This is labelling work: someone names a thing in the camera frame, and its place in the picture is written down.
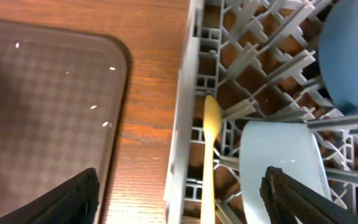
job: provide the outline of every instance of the spoon handle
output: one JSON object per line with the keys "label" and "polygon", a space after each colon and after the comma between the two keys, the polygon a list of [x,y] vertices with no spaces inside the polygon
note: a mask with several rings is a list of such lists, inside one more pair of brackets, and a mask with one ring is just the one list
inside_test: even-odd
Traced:
{"label": "spoon handle", "polygon": [[215,223],[213,142],[214,139],[205,139],[203,193],[201,196],[201,224]]}

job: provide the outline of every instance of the yellow spoon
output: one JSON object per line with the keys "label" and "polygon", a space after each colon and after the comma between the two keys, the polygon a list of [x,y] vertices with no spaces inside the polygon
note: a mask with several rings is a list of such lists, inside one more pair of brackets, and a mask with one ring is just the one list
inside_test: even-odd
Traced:
{"label": "yellow spoon", "polygon": [[214,195],[214,142],[222,126],[221,109],[213,96],[207,96],[204,104],[205,155],[203,194],[201,197],[201,224],[215,223]]}

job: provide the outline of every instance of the blue bowl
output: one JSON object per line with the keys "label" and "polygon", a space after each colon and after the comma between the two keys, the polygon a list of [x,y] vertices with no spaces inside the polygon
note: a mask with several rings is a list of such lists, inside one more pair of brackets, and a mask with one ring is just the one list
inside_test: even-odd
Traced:
{"label": "blue bowl", "polygon": [[319,64],[327,91],[346,115],[358,114],[358,0],[340,0],[319,40]]}

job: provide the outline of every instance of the wood grain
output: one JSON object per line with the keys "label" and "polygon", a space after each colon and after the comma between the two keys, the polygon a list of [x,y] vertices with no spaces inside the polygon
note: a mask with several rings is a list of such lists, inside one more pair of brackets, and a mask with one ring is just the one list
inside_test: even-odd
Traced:
{"label": "wood grain", "polygon": [[116,37],[131,53],[105,223],[165,222],[162,196],[187,11],[182,0],[0,0],[0,19]]}

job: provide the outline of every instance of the plastic dish rack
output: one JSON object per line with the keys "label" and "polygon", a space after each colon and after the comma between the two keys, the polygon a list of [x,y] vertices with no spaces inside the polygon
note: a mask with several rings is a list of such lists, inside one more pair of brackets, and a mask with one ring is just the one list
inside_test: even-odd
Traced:
{"label": "plastic dish rack", "polygon": [[[196,118],[198,99],[203,105],[207,92],[218,99],[224,117],[214,150],[216,172],[225,169],[238,182],[231,161],[239,156],[247,121],[306,123],[320,146],[333,202],[358,214],[358,115],[344,116],[335,108],[317,62],[319,33],[334,2],[190,1],[164,194],[168,223],[199,218],[183,211],[188,202],[201,203],[202,179],[190,177],[189,159],[194,144],[203,148],[202,122]],[[232,202],[241,200],[239,184],[233,186],[216,197],[222,223],[245,221],[242,202],[233,208]]]}

